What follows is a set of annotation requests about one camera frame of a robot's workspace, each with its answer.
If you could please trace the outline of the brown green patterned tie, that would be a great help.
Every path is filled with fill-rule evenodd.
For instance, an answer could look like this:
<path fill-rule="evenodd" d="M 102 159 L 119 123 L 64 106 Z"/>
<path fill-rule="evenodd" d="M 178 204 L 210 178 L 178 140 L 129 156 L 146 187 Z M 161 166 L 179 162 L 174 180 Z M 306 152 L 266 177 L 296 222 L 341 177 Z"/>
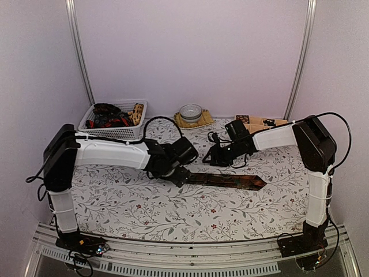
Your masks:
<path fill-rule="evenodd" d="M 260 190 L 266 185 L 266 182 L 257 175 L 228 175 L 208 173 L 191 173 L 190 176 L 185 179 L 185 183 L 242 190 Z"/>

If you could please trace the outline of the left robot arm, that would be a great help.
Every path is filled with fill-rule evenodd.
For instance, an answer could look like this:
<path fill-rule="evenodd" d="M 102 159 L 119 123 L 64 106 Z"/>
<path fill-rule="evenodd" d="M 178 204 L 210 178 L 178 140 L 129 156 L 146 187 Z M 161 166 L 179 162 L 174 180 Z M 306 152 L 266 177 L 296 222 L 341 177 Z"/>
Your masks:
<path fill-rule="evenodd" d="M 43 164 L 26 183 L 40 181 L 57 226 L 57 245 L 95 251 L 109 237 L 187 241 L 199 231 L 166 198 L 188 181 L 187 165 L 198 151 L 173 121 L 174 142 L 92 136 L 63 125 L 43 153 Z"/>

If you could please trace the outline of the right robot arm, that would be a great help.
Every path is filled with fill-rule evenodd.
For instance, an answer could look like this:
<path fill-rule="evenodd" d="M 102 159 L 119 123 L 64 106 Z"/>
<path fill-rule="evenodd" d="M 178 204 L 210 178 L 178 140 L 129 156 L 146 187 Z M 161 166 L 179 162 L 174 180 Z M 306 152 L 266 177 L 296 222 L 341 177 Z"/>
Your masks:
<path fill-rule="evenodd" d="M 251 156 L 258 151 L 289 145 L 298 147 L 307 170 L 309 195 L 303 234 L 279 237 L 278 245 L 283 256 L 306 253 L 327 247 L 325 229 L 331 223 L 329 205 L 332 198 L 332 177 L 337 144 L 317 115 L 295 122 L 274 126 L 269 130 L 250 133 L 241 120 L 226 124 L 229 141 L 222 141 L 214 132 L 208 134 L 213 143 L 203 158 L 211 166 L 231 166 L 239 156 Z"/>

